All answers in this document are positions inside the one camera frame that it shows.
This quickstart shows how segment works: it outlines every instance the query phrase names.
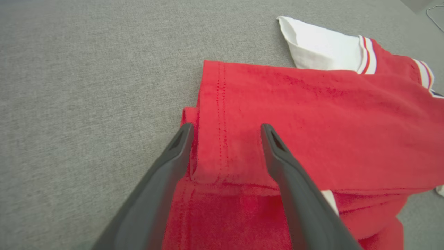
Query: white sleeve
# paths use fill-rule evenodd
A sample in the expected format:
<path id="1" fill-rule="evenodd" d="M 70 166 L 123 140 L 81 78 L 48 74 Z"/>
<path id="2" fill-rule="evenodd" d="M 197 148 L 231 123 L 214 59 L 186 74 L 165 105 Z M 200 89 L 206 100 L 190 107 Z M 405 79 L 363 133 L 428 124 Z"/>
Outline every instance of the white sleeve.
<path id="1" fill-rule="evenodd" d="M 364 69 L 366 38 L 307 24 L 286 16 L 277 17 L 287 40 L 294 64 L 300 69 L 353 70 Z"/>

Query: red fabric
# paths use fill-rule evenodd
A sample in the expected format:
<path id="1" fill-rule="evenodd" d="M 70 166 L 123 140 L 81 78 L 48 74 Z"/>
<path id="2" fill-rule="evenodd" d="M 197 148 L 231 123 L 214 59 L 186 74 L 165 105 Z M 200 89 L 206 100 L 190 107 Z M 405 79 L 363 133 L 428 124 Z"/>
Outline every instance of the red fabric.
<path id="1" fill-rule="evenodd" d="M 333 191 L 365 249 L 402 249 L 407 196 L 444 183 L 444 100 L 415 82 L 414 64 L 405 77 L 384 61 L 375 75 L 205 61 L 197 107 L 182 116 L 195 138 L 163 249 L 291 249 L 261 123 Z"/>

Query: gray couch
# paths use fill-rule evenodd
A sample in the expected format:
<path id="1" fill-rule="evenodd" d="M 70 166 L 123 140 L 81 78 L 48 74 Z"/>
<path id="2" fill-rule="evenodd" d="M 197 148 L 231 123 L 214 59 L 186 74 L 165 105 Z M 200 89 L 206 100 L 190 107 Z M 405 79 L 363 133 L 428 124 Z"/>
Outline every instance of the gray couch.
<path id="1" fill-rule="evenodd" d="M 293 67 L 275 18 L 426 61 L 444 34 L 399 0 L 0 0 L 0 249 L 89 249 L 195 105 L 204 59 Z M 443 249 L 411 197 L 406 249 Z"/>

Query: wire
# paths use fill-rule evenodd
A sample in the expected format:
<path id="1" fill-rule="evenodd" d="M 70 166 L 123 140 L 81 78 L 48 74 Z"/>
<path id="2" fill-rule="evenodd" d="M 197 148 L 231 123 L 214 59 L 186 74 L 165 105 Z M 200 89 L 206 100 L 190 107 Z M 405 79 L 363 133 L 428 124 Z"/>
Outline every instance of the wire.
<path id="1" fill-rule="evenodd" d="M 430 18 L 430 20 L 432 20 L 432 22 L 442 31 L 442 32 L 444 32 L 444 30 L 435 22 L 435 20 L 433 20 L 433 18 L 431 18 L 429 15 L 428 15 L 428 11 L 429 10 L 431 10 L 431 9 L 434 9 L 435 7 L 444 7 L 444 5 L 435 5 L 433 8 L 428 8 L 426 11 L 425 11 L 425 14 Z"/>

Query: red stripe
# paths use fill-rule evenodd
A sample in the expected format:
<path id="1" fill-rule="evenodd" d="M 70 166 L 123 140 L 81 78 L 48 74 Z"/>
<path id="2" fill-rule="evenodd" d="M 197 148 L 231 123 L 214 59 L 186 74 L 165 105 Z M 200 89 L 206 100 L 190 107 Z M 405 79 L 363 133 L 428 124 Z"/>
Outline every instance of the red stripe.
<path id="1" fill-rule="evenodd" d="M 367 69 L 369 68 L 369 65 L 370 65 L 370 53 L 369 53 L 369 50 L 367 49 L 367 44 L 365 42 L 365 37 L 362 37 L 362 39 L 364 40 L 364 48 L 367 51 L 367 63 L 365 64 L 364 70 L 362 71 L 361 74 L 365 74 L 367 72 Z"/>
<path id="2" fill-rule="evenodd" d="M 419 61 L 425 68 L 425 71 L 427 71 L 428 76 L 428 87 L 427 89 L 430 89 L 430 85 L 432 85 L 432 78 L 430 77 L 430 72 L 428 71 L 428 68 L 425 66 L 425 64 L 422 61 Z"/>

